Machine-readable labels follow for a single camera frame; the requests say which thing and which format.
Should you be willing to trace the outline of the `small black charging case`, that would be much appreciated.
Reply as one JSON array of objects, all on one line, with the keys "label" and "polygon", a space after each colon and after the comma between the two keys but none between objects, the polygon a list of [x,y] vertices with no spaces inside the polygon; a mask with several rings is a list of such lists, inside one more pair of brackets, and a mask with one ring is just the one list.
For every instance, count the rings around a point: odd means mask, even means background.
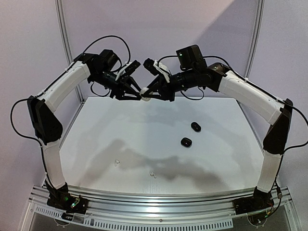
[{"label": "small black charging case", "polygon": [[192,145],[192,140],[187,138],[187,137],[184,137],[184,138],[181,139],[180,143],[181,143],[182,146],[189,148]]}]

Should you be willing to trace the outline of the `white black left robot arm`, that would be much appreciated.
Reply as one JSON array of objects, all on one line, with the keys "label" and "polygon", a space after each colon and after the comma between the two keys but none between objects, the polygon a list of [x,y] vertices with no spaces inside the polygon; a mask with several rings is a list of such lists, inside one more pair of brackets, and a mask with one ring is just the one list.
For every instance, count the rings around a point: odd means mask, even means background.
[{"label": "white black left robot arm", "polygon": [[118,59],[112,50],[103,50],[100,54],[82,53],[50,87],[39,96],[28,98],[31,122],[43,149],[42,159],[51,189],[59,190],[66,185],[60,160],[63,126],[54,114],[66,96],[86,80],[110,89],[111,98],[141,99],[141,89],[131,76],[141,64],[136,60],[128,62],[115,74],[111,70]]}]

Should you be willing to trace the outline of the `front aluminium rail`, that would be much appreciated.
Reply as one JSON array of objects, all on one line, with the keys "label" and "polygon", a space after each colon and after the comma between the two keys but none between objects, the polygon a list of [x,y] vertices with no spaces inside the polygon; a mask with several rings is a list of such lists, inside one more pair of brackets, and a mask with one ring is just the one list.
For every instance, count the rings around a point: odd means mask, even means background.
[{"label": "front aluminium rail", "polygon": [[128,217],[236,216],[233,201],[253,195],[253,189],[189,195],[108,192],[68,186],[74,196],[88,199],[88,215],[116,214]]}]

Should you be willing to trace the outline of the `right aluminium frame post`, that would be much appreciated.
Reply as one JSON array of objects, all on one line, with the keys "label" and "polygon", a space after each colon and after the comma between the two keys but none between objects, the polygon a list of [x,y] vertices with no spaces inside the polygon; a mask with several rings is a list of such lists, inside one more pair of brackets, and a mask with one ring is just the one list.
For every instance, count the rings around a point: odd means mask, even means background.
[{"label": "right aluminium frame post", "polygon": [[243,20],[245,25],[244,34],[244,67],[243,76],[249,77],[252,70],[257,43],[262,24],[264,0],[245,0],[243,9]]}]

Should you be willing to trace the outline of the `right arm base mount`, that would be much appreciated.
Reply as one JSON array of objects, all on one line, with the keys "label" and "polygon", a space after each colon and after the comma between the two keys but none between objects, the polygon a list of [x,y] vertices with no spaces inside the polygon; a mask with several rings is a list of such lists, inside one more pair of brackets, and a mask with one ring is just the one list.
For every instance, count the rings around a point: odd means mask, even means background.
[{"label": "right arm base mount", "polygon": [[277,196],[279,198],[279,205],[274,209],[274,200],[272,198],[271,192],[262,192],[255,187],[253,195],[249,197],[241,197],[233,200],[232,206],[235,209],[235,213],[243,214],[262,210],[270,207],[270,211],[265,215],[268,217],[272,215],[280,206],[282,199],[282,192],[280,188],[277,190]]}]

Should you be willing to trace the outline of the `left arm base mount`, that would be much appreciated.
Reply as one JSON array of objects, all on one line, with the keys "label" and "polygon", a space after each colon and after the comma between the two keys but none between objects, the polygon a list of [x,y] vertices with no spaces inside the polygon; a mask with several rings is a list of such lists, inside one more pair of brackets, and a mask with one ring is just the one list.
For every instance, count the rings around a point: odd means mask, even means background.
[{"label": "left arm base mount", "polygon": [[81,195],[75,196],[70,193],[60,193],[57,196],[50,194],[47,205],[63,210],[61,219],[72,221],[74,214],[86,214],[89,200]]}]

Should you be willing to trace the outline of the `left aluminium frame post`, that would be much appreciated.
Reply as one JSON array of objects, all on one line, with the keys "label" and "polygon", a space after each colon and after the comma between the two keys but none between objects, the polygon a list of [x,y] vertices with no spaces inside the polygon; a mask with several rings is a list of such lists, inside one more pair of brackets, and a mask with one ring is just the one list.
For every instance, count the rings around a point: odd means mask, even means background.
[{"label": "left aluminium frame post", "polygon": [[59,24],[64,54],[65,54],[67,63],[71,64],[71,62],[73,61],[73,57],[72,57],[71,47],[69,43],[66,23],[65,23],[63,1],[55,0],[55,7],[56,7],[56,13],[57,13],[57,18],[58,18],[58,24]]}]

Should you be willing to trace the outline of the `white earbud charging case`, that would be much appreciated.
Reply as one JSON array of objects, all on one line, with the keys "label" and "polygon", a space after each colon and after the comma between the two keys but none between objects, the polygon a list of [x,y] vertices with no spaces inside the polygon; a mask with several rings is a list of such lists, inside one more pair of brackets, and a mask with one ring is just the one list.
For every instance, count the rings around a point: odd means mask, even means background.
[{"label": "white earbud charging case", "polygon": [[143,87],[141,90],[140,90],[140,96],[141,96],[141,99],[145,102],[148,102],[150,101],[150,97],[145,97],[146,95],[146,92],[147,92],[148,88],[147,87]]}]

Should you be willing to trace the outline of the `large black charging case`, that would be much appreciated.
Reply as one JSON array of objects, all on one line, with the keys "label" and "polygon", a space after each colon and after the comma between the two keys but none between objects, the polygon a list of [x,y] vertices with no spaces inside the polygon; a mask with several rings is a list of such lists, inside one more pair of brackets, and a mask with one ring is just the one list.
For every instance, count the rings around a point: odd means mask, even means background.
[{"label": "large black charging case", "polygon": [[201,131],[201,126],[197,123],[197,122],[192,122],[191,123],[191,128],[195,131],[195,132],[200,132]]}]

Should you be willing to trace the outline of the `aluminium frame post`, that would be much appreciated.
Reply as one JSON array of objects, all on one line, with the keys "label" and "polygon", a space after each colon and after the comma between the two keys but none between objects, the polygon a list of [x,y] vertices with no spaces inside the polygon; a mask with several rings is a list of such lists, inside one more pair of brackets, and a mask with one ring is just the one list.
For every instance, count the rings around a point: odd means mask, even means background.
[{"label": "aluminium frame post", "polygon": [[243,76],[249,77],[252,70],[257,43],[262,24],[264,0],[245,0],[243,9],[243,20],[245,25],[244,34],[244,67]]},{"label": "aluminium frame post", "polygon": [[71,64],[71,62],[73,61],[73,57],[72,57],[71,47],[69,43],[66,23],[65,23],[63,1],[55,0],[55,7],[56,7],[56,13],[57,13],[57,18],[58,18],[58,24],[59,24],[64,54],[65,54],[67,63]]}]

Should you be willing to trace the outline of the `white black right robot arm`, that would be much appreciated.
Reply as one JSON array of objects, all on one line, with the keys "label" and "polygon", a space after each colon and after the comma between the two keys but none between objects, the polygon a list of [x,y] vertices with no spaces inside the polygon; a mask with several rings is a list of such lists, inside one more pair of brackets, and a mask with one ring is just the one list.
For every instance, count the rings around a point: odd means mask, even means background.
[{"label": "white black right robot arm", "polygon": [[267,203],[280,170],[291,124],[292,101],[281,101],[266,93],[239,76],[226,62],[207,65],[198,45],[177,50],[176,54],[181,72],[174,75],[160,60],[148,58],[144,61],[143,66],[156,78],[142,91],[142,97],[172,102],[178,91],[194,87],[209,88],[234,98],[263,117],[270,127],[263,140],[261,174],[254,195],[249,198],[249,206],[259,210]]}]

